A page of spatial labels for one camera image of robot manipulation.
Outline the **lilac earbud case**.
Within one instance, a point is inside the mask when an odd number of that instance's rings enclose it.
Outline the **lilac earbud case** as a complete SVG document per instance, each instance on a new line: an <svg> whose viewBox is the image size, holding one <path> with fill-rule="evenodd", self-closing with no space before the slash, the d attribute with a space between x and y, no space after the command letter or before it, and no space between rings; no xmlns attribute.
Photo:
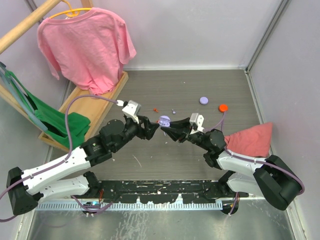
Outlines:
<svg viewBox="0 0 320 240"><path fill-rule="evenodd" d="M207 105L209 103L209 99L205 96L202 96L200 99L199 99L199 103L201 105Z"/></svg>
<svg viewBox="0 0 320 240"><path fill-rule="evenodd" d="M170 125L171 125L171 119L167 116L167 115L162 115L159 117L159 122L158 124L161 126L161 127L166 127L166 128L169 128Z"/></svg>

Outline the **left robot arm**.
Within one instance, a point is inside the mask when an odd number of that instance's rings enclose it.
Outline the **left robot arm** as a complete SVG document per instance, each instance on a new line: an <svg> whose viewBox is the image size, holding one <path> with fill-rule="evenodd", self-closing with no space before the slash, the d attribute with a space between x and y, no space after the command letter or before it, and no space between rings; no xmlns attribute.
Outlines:
<svg viewBox="0 0 320 240"><path fill-rule="evenodd" d="M150 140L158 123L145 116L138 121L127 118L125 122L114 119L101 128L99 134L75 148L70 154L37 168L21 170L14 167L8 171L7 190L12 213L25 214L37 206L35 195L30 193L45 183L63 178L70 173L88 169L110 158L134 137Z"/></svg>

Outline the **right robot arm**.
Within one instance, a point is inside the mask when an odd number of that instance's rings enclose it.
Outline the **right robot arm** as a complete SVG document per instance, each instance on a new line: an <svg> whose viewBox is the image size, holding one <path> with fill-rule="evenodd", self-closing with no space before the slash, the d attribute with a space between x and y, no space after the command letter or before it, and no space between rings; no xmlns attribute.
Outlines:
<svg viewBox="0 0 320 240"><path fill-rule="evenodd" d="M230 176L219 184L225 197L236 192L263 197L278 210L285 210L291 202L305 192L305 186L296 174L276 156L253 157L236 153L227 148L221 130L203 128L203 117L186 118L162 126L173 141L188 141L206 151L205 162L211 167L228 171Z"/></svg>

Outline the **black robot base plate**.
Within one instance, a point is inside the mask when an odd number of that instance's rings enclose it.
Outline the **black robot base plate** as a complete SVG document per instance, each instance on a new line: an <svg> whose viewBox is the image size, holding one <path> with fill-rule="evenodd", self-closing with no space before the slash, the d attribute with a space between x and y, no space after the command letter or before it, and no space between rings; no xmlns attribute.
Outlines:
<svg viewBox="0 0 320 240"><path fill-rule="evenodd" d="M103 180L97 190L81 197L102 198L106 203L172 204L179 196L183 204L207 204L236 193L226 183L212 180Z"/></svg>

